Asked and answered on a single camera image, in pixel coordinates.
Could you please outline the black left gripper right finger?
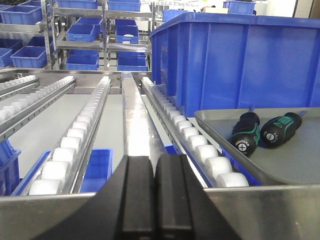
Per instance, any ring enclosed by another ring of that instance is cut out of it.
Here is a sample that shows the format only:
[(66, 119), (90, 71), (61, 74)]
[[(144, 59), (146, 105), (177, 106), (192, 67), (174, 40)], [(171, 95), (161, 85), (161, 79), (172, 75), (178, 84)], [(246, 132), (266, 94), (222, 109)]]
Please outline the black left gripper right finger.
[(155, 186), (159, 239), (240, 239), (210, 200), (186, 155), (161, 155), (156, 166)]

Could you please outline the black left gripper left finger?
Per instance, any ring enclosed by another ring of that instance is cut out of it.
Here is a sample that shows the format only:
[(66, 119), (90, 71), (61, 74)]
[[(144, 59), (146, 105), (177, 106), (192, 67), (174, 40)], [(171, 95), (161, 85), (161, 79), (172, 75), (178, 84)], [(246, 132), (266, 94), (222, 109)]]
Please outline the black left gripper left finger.
[(154, 177), (147, 156), (124, 155), (106, 184), (37, 240), (153, 240)]

